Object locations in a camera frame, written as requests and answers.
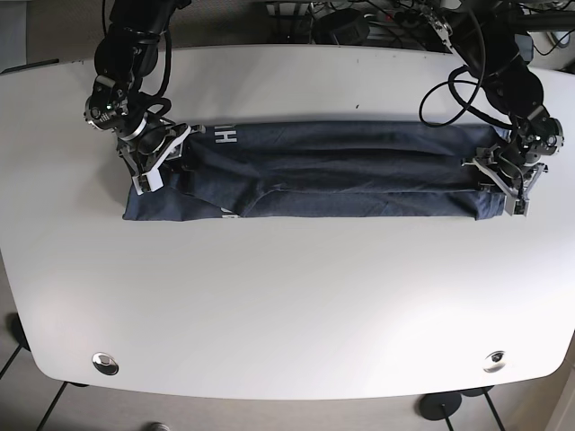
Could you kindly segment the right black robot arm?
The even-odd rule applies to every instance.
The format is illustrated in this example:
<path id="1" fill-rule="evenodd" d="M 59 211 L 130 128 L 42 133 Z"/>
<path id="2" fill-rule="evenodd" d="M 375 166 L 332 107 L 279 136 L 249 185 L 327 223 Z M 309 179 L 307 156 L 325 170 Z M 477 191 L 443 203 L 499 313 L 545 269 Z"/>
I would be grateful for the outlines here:
<path id="1" fill-rule="evenodd" d="M 189 1 L 116 1 L 94 55 L 96 77 L 84 108 L 93 128 L 110 131 L 139 194 L 160 189 L 163 164 L 180 158 L 185 139 L 206 128 L 175 123 L 165 92 L 172 72 L 174 13 Z"/>

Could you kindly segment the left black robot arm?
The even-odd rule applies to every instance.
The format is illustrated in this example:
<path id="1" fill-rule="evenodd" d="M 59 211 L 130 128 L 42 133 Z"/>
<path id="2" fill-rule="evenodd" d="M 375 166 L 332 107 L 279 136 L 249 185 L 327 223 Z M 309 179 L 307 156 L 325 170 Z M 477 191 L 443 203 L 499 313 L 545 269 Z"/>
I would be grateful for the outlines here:
<path id="1" fill-rule="evenodd" d="M 478 150 L 469 164 L 502 190 L 510 213 L 524 214 L 531 188 L 547 170 L 541 158 L 557 153 L 564 141 L 560 121 L 544 106 L 544 87 L 528 67 L 535 49 L 530 17 L 513 1 L 421 1 L 419 8 L 443 45 L 463 61 L 445 83 L 462 111 L 509 131 L 503 143 Z M 458 94 L 464 73 L 508 123 Z"/>

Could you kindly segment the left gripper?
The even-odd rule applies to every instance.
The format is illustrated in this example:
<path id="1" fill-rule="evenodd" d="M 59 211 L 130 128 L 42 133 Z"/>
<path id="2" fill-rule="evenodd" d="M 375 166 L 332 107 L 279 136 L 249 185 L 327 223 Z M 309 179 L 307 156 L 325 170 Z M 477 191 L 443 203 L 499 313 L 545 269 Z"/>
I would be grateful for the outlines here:
<path id="1" fill-rule="evenodd" d="M 543 173 L 548 172 L 545 163 L 521 164 L 505 156 L 503 148 L 477 148 L 475 156 L 463 159 L 462 166 L 473 166 L 491 181 L 480 180 L 477 190 L 486 193 L 503 192 L 514 202 L 528 202 L 532 188 Z"/>

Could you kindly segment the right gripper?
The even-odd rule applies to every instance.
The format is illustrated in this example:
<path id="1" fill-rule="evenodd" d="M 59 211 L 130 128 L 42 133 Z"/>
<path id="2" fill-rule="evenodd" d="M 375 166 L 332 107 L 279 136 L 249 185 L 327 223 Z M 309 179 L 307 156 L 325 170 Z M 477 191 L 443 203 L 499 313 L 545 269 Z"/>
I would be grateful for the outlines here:
<path id="1" fill-rule="evenodd" d="M 190 134 L 203 134 L 203 125 L 190 126 L 186 123 L 162 123 L 146 126 L 142 133 L 130 141 L 118 140 L 117 152 L 124 161 L 133 177 L 139 173 L 148 172 L 155 163 L 165 155 L 160 162 L 166 160 L 170 172 L 182 172 L 184 168 L 183 141 Z"/>

